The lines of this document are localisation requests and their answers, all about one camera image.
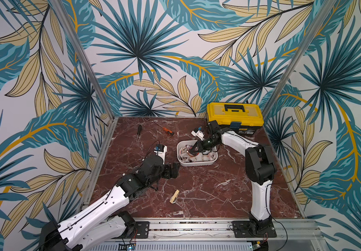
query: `plastic container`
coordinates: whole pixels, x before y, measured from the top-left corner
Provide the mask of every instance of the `plastic container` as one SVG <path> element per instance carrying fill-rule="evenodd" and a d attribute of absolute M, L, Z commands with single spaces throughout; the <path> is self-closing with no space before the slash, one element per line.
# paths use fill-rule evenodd
<path fill-rule="evenodd" d="M 196 162 L 190 162 L 190 163 L 184 163 L 179 159 L 179 151 L 181 148 L 183 148 L 186 145 L 194 145 L 197 142 L 197 140 L 185 140 L 185 141 L 181 141 L 178 143 L 177 145 L 177 156 L 178 156 L 178 161 L 181 163 L 182 166 L 198 166 L 198 165 L 212 165 L 214 162 L 216 162 L 216 160 L 218 159 L 218 153 L 214 153 L 214 160 L 213 161 L 203 161 L 203 154 L 199 153 L 195 158 L 197 159 Z"/>
<path fill-rule="evenodd" d="M 255 133 L 264 124 L 256 104 L 220 103 L 207 105 L 208 122 L 216 120 L 221 128 L 228 127 L 238 134 Z"/>

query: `wall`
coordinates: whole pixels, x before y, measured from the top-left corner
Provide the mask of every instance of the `wall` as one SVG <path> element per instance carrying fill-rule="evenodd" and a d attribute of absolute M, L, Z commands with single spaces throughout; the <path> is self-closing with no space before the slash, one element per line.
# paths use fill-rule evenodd
<path fill-rule="evenodd" d="M 300 206 L 345 251 L 361 250 L 361 0 L 349 4 L 343 20 L 331 10 L 335 29 L 319 31 L 266 118 Z"/>
<path fill-rule="evenodd" d="M 64 3 L 93 20 L 88 1 Z M 48 2 L 0 1 L 0 251 L 34 250 L 78 210 L 106 117 Z"/>
<path fill-rule="evenodd" d="M 322 2 L 100 0 L 85 51 L 116 116 L 203 116 L 213 101 L 263 107 Z"/>

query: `toolbox handle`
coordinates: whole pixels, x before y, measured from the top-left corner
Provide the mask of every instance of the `toolbox handle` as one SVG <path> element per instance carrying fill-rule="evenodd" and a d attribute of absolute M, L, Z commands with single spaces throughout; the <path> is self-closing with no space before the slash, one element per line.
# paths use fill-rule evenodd
<path fill-rule="evenodd" d="M 245 112 L 245 107 L 240 104 L 225 104 L 224 107 L 226 112 L 228 111 L 228 109 L 240 109 Z"/>

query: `screwdriver handle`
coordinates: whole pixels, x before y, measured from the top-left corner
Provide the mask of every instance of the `screwdriver handle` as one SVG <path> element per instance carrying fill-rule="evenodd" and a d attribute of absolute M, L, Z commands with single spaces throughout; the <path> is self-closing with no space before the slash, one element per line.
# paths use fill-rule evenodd
<path fill-rule="evenodd" d="M 166 133 L 168 133 L 169 135 L 171 135 L 171 136 L 173 136 L 174 135 L 174 132 L 173 131 L 171 131 L 171 130 L 169 130 L 168 128 L 166 128 L 166 127 L 163 127 L 163 130 L 166 132 Z"/>
<path fill-rule="evenodd" d="M 137 134 L 140 134 L 141 131 L 142 131 L 142 125 L 140 124 L 137 128 Z"/>

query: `yellow toolbox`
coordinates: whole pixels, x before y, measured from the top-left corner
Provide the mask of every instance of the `yellow toolbox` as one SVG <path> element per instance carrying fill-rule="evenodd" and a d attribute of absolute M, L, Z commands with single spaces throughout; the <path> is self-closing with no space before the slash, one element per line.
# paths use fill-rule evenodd
<path fill-rule="evenodd" d="M 239 134 L 253 134 L 264 124 L 261 110 L 256 104 L 219 103 L 207 105 L 208 122 L 216 120 Z"/>

